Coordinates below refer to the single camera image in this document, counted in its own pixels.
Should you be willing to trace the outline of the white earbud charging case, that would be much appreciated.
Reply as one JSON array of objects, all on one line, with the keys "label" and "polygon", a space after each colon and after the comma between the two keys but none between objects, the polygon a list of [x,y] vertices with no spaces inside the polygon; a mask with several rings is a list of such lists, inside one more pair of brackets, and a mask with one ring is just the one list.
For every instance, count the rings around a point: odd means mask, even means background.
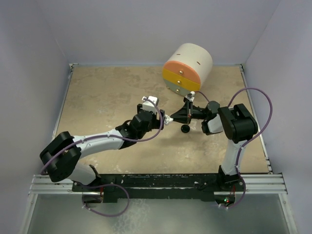
[{"label": "white earbud charging case", "polygon": [[169,125],[173,121],[174,121],[173,118],[171,118],[169,115],[165,115],[163,123],[164,123],[164,125],[167,126],[167,125]]}]

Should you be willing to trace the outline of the black earbud charging case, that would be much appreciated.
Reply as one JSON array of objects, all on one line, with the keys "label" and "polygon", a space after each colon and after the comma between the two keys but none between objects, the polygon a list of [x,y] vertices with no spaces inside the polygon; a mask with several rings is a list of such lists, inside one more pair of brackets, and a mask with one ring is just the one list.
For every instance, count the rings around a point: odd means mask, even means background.
[{"label": "black earbud charging case", "polygon": [[181,131],[183,132],[183,133],[188,133],[188,132],[190,132],[190,126],[189,125],[187,125],[187,124],[183,124],[182,126],[181,126]]}]

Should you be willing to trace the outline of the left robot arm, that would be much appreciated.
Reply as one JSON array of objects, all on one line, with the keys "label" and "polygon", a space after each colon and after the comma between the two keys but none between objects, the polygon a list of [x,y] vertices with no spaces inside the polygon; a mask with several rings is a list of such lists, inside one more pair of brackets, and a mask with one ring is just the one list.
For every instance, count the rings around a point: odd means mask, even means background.
[{"label": "left robot arm", "polygon": [[72,136],[62,132],[40,153],[43,163],[42,172],[46,172],[52,182],[70,179],[83,184],[89,191],[95,191],[102,182],[100,174],[93,165],[79,162],[83,157],[108,150],[121,150],[145,142],[147,132],[163,129],[164,110],[154,106],[147,110],[144,104],[137,106],[137,114],[132,120],[105,133],[89,136]]}]

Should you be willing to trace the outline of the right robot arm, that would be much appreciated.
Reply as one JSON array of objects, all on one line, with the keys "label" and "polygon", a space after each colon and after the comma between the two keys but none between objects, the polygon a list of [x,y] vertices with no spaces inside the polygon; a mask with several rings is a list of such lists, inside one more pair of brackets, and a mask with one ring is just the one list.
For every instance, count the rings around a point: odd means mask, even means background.
[{"label": "right robot arm", "polygon": [[193,119],[202,121],[201,129],[205,135],[224,132],[228,139],[226,154],[214,182],[219,189],[227,191],[239,181],[237,170],[244,154],[243,144],[257,133],[258,125],[242,103],[229,108],[210,101],[205,108],[201,108],[187,98],[184,98],[183,107],[170,115],[169,121],[181,123],[181,130],[187,133]]}]

